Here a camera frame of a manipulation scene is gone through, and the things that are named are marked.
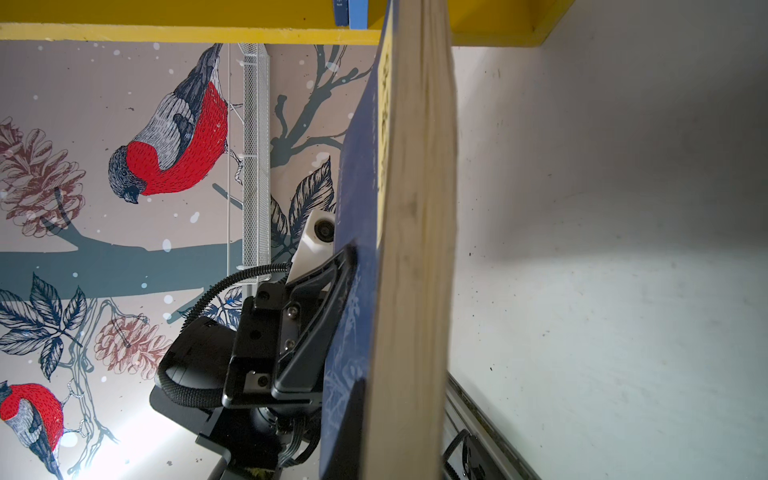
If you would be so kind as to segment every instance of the red bird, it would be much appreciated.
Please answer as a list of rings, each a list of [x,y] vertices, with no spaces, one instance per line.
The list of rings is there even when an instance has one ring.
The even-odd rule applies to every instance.
[[[109,159],[109,184],[125,201],[181,192],[203,180],[227,145],[227,103],[219,85],[221,43],[208,48],[146,127]]]
[[[0,418],[11,426],[22,445],[61,480],[56,447],[64,433],[64,413],[53,393],[36,383],[0,383]]]

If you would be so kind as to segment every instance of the yellow sticker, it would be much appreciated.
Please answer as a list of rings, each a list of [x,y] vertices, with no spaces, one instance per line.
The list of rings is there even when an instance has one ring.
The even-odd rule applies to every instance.
[[[376,247],[382,241],[382,225],[384,222],[384,198],[386,195],[386,168],[389,161],[389,113],[390,95],[392,93],[392,6],[389,6],[386,19],[386,31],[382,43],[382,54],[379,57],[379,189],[376,208]]]

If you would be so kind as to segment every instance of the wall mural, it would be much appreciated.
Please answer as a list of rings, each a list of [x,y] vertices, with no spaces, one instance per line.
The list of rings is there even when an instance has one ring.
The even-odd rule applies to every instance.
[[[268,50],[273,261],[285,261],[310,211],[335,210],[339,150],[375,48]],[[215,455],[149,410],[148,394],[177,320],[226,275],[225,209],[241,220],[238,190],[227,206],[223,185],[239,182],[242,124],[230,112],[243,97],[242,54],[3,41],[0,55],[18,67],[0,73],[0,418],[10,427],[0,442],[17,439],[3,443],[4,476],[165,468],[163,478],[206,478]],[[189,74],[179,83],[175,71]],[[241,262],[235,230],[230,270]],[[234,287],[204,314],[237,328],[241,304]],[[163,443],[173,435],[187,435],[183,448]]]

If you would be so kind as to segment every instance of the white wall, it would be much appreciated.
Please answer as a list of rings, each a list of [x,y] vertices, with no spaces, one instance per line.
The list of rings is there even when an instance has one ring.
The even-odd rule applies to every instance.
[[[768,475],[767,15],[576,0],[455,50],[450,371],[544,480]]]

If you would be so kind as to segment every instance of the round black hole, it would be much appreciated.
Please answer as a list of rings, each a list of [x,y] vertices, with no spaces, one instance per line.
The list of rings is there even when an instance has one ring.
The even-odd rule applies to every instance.
[[[335,231],[336,227],[334,227],[333,223],[330,223],[328,220],[321,220],[315,223],[315,235],[317,235],[317,238],[319,238],[320,241],[325,243],[333,242],[333,234]]]

